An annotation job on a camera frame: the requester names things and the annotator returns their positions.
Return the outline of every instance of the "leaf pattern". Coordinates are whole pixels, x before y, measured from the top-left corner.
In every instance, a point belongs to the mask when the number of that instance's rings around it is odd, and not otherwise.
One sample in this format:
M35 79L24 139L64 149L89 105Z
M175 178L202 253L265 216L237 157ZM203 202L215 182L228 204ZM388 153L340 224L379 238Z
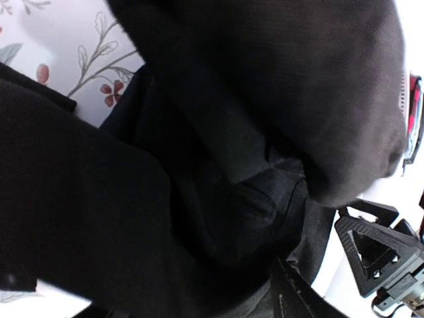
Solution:
M109 43L106 43L105 45L101 46L98 51L98 55L108 55L109 53L113 52L118 47L117 41L112 41Z
M10 65L13 58L22 48L22 43L13 43L0 49L0 62L5 65Z
M98 12L96 17L95 17L95 29L97 30L97 32L99 33L99 36L103 36L105 34L106 31L106 25L107 25L107 20L106 20L106 15L103 12Z
M25 8L25 13L27 15L31 14L30 7L33 7L38 10L44 10L45 6L51 5L51 1L33 1L33 0L21 0L22 4ZM0 15L3 13L8 13L9 15L13 15L12 6L9 5L9 0L0 0Z
M82 45L78 46L78 64L82 70L87 65L87 60L88 60L87 50Z
M20 293L15 291L2 291L0 293L0 303L12 303L16 300L29 297L43 297L38 293Z
M111 67L111 70L115 71L121 81L125 84L128 84L131 81L131 78L134 76L134 73L127 70L126 68L120 68L119 66L113 66Z

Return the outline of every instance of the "dark sleeve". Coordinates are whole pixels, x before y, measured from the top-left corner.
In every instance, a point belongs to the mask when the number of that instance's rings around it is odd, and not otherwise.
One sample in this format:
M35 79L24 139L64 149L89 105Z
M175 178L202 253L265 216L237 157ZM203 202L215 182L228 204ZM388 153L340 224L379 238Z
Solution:
M61 108L73 112L77 106L76 101L63 96L62 94L50 89L25 75L15 71L14 69L0 63L0 79L7 80L9 83L14 83L35 93L43 95L46 99L59 105Z
M105 307L171 317L161 165L39 94L3 80L0 91L1 263Z
M345 204L394 172L405 125L398 108L403 38L393 1L109 4L165 89L179 82L189 100L190 81L182 78L194 81L199 68L182 48L207 56L246 108L304 155L309 191L320 203Z

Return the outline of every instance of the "black jacket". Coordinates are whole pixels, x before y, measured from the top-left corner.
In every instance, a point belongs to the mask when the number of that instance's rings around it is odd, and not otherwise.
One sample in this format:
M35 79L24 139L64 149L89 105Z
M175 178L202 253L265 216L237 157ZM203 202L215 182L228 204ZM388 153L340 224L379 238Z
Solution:
M298 28L302 1L111 1L147 67L100 130L1 66L5 265L139 317L267 317L275 256L311 283L334 216L322 203L399 160L403 51L389 1L304 2L341 25ZM368 27L353 36L337 13Z

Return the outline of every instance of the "black plastic part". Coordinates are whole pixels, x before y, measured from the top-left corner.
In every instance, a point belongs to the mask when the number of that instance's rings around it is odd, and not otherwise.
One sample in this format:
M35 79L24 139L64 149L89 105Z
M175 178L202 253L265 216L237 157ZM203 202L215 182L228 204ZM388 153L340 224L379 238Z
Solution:
M361 235L356 231L352 232L352 236L367 278L373 278L374 272L397 257L394 250L372 238Z
M395 317L395 314L398 312L398 310L401 309L402 307L404 307L405 305L404 304L398 305L392 311L392 313L390 313L388 316L382 315L381 313L377 312L375 306L376 306L375 303L372 302L372 304L371 304L371 310L375 314L375 316L377 316L379 318L394 318Z
M419 240L418 234L412 229L412 226L405 219L400 220L399 223L393 228L393 230L405 235L409 235L415 240Z
M271 289L274 318L347 318L281 260L272 267Z
M411 236L350 216L341 217L336 222L335 228L346 252L356 284L358 285L359 293L362 297L368 297L371 293L383 286L387 290L390 289L406 274L417 270L424 264L423 247L418 240L415 240ZM371 238L394 250L398 258L397 262L386 264L380 269L377 278L368 277L358 256L353 232ZM389 299L386 301L386 305L381 304L379 309L386 310L395 303L394 299L393 301Z
M358 200L349 205L353 209L369 213L377 217L376 224L389 227L399 217L399 211L389 205Z

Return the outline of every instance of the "black fabric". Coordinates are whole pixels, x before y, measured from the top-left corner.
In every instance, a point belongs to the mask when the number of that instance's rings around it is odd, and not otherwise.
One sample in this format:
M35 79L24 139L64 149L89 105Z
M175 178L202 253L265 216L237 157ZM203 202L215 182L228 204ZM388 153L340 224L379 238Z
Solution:
M289 142L305 155L310 194L325 205L345 204L397 167L406 143L393 1L108 2L230 182L266 169L245 152L261 140L246 126L243 136L228 122L213 131L198 124L228 112L240 127L240 103L283 137L277 148ZM225 151L214 143L220 131L234 134Z
M109 318L113 317L112 314L113 312L110 309L100 308L91 304L72 318Z
M27 274L10 272L0 264L0 291L35 292L37 279Z
M421 199L419 200L419 206L420 206L422 209L424 209L424 193L423 193L423 195L421 196Z
M269 315L275 257L311 283L322 203L403 148L399 23L373 3L111 0L146 66L99 130L0 73L2 264L138 317Z
M279 259L272 267L271 290L275 318L346 318Z
M66 96L49 89L48 87L31 80L25 75L16 72L14 69L0 63L0 78L14 83L20 87L27 88L43 97L47 98L52 103L59 105L61 108L73 112L77 106L77 103Z

